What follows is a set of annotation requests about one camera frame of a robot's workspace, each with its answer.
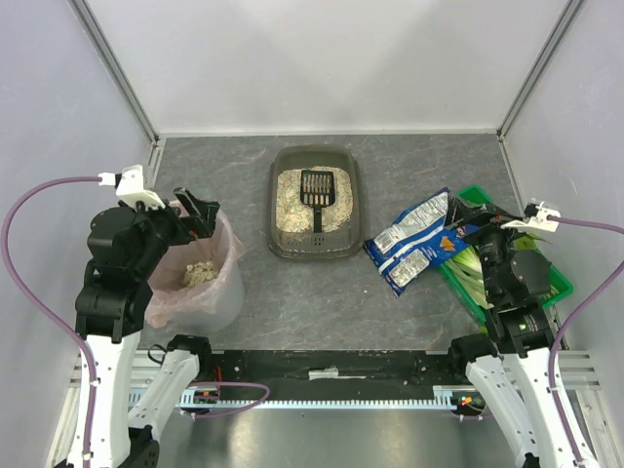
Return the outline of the grey bin with pink bag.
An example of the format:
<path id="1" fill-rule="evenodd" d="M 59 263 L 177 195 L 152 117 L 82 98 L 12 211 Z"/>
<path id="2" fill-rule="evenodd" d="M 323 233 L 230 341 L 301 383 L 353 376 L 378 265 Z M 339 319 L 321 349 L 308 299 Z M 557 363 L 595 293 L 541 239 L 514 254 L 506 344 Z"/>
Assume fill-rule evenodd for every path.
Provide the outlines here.
<path id="1" fill-rule="evenodd" d="M 245 288 L 239 260 L 245 249 L 224 211 L 214 235 L 169 248 L 149 279 L 153 292 L 145 321 L 154 329 L 187 327 L 218 332 L 241 313 Z"/>

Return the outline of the black litter scoop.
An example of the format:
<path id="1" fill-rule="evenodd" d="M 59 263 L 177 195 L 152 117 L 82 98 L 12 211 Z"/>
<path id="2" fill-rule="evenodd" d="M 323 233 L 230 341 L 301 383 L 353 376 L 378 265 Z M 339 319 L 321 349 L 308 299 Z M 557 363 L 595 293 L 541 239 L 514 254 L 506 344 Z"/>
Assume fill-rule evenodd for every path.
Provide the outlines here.
<path id="1" fill-rule="evenodd" d="M 300 202 L 313 210 L 313 232 L 321 233 L 323 209 L 335 202 L 333 172 L 302 170 L 299 187 Z"/>

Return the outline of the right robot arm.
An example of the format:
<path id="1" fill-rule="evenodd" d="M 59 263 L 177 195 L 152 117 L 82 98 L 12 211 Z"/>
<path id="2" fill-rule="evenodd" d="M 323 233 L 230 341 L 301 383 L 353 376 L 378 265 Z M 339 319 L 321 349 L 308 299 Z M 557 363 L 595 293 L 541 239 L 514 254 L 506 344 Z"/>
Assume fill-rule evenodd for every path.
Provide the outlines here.
<path id="1" fill-rule="evenodd" d="M 597 467 L 561 376 L 561 337 L 553 333 L 542 298 L 550 289 L 550 262 L 536 250 L 518 250 L 526 234 L 554 233 L 558 211 L 531 203 L 512 215 L 492 203 L 448 199 L 447 229 L 463 234 L 479 254 L 486 299 L 487 336 L 456 338 L 456 365 L 484 398 L 518 467 Z"/>

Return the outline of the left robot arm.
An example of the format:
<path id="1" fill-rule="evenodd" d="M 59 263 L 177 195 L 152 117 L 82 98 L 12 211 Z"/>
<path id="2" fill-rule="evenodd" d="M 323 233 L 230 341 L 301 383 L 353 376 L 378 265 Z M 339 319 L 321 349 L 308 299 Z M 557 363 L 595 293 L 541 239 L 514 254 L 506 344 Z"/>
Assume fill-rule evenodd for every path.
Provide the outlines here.
<path id="1" fill-rule="evenodd" d="M 176 205 L 125 202 L 97 214 L 87 240 L 92 254 L 75 300 L 83 358 L 77 432 L 63 467 L 154 467 L 162 431 L 191 382 L 210 374 L 207 338 L 176 335 L 138 403 L 131 407 L 132 368 L 152 297 L 148 280 L 169 248 L 213 236 L 217 202 L 175 190 Z"/>

